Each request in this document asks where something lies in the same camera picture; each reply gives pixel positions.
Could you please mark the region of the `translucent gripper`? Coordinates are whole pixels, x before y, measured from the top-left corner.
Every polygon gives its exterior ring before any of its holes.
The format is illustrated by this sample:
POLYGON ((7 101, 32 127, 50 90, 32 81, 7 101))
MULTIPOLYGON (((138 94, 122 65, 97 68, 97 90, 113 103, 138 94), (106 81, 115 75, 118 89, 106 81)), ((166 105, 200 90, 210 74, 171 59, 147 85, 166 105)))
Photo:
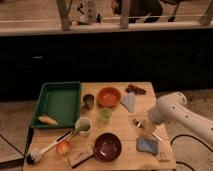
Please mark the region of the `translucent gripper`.
POLYGON ((140 136, 149 136, 156 130, 156 126, 148 122, 146 119, 139 120, 137 118, 133 118, 132 124, 136 133, 140 136))

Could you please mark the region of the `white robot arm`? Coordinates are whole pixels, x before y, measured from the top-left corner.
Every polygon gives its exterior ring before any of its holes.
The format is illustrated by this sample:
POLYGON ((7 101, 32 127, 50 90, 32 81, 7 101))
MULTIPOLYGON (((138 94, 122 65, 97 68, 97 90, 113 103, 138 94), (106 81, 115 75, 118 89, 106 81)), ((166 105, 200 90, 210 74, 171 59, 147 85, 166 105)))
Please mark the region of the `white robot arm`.
POLYGON ((150 135, 158 125, 163 124, 168 119, 174 119, 206 143, 213 145, 213 121, 189 110, 186 105, 187 98, 181 92, 163 95, 148 110, 148 116, 145 120, 132 118, 130 122, 141 133, 150 135))

